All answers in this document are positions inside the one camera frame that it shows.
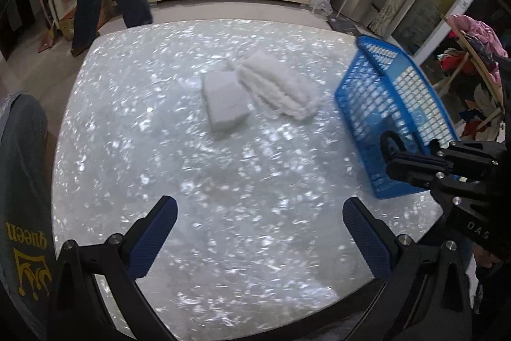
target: shoe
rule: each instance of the shoe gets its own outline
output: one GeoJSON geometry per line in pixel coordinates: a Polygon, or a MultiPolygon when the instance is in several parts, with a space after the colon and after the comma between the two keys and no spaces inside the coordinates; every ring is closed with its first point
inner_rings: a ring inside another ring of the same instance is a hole
{"type": "MultiPolygon", "coordinates": [[[[99,33],[99,31],[96,31],[96,38],[98,38],[100,35],[101,34],[99,33]]],[[[88,46],[85,46],[85,47],[71,48],[71,55],[73,57],[78,57],[80,54],[87,51],[91,45],[92,45],[92,43],[90,43],[88,46]]]]}

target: pink blanket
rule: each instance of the pink blanket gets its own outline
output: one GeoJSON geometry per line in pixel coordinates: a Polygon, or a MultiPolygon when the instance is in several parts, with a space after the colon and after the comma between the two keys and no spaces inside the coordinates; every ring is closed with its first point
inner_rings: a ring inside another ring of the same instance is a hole
{"type": "Polygon", "coordinates": [[[475,36],[481,41],[489,52],[493,52],[501,57],[507,57],[507,52],[502,48],[497,35],[484,22],[476,21],[467,15],[451,15],[449,20],[460,31],[465,31],[467,34],[475,36]]]}

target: white table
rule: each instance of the white table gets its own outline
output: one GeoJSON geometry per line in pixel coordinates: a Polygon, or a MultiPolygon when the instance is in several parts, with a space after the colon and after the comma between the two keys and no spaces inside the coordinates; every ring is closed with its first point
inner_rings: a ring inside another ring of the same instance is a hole
{"type": "MultiPolygon", "coordinates": [[[[174,229],[137,282],[181,339],[235,338],[300,319],[347,296],[371,273],[342,222],[357,195],[397,233],[420,238],[440,216],[428,193],[377,200],[333,93],[354,38],[275,22],[204,20],[98,38],[60,132],[53,178],[57,250],[103,242],[162,195],[174,229]],[[271,119],[213,137],[200,76],[256,48],[315,80],[313,120],[271,119]]],[[[108,289],[106,303],[126,331],[108,289]]]]}

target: blue plastic basket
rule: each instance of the blue plastic basket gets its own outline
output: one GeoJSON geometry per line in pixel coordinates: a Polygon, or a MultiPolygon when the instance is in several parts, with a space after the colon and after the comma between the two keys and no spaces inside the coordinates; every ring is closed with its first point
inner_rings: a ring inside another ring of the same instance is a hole
{"type": "Polygon", "coordinates": [[[372,38],[357,38],[353,59],[335,99],[353,135],[377,198],[422,191],[390,179],[380,151],[387,130],[400,135],[411,152],[428,154],[431,139],[442,147],[456,140],[444,105],[431,84],[405,52],[372,38]]]}

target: metal bolt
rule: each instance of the metal bolt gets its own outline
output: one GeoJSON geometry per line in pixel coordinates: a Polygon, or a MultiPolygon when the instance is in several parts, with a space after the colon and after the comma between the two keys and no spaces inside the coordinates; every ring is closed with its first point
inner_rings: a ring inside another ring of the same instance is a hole
{"type": "Polygon", "coordinates": [[[76,241],[74,240],[67,240],[64,242],[64,244],[62,245],[62,249],[63,250],[69,250],[69,249],[72,249],[73,247],[75,247],[75,244],[76,244],[76,241]]]}
{"type": "Polygon", "coordinates": [[[412,238],[407,234],[399,235],[398,240],[403,246],[409,246],[412,244],[412,238]]]}
{"type": "Polygon", "coordinates": [[[452,240],[449,240],[447,243],[446,243],[446,247],[451,250],[451,251],[455,251],[457,248],[458,248],[458,245],[453,242],[452,240]]]}
{"type": "Polygon", "coordinates": [[[119,243],[121,243],[122,239],[123,239],[123,235],[122,234],[115,233],[115,234],[112,234],[108,238],[108,243],[110,243],[110,244],[119,244],[119,243]]]}

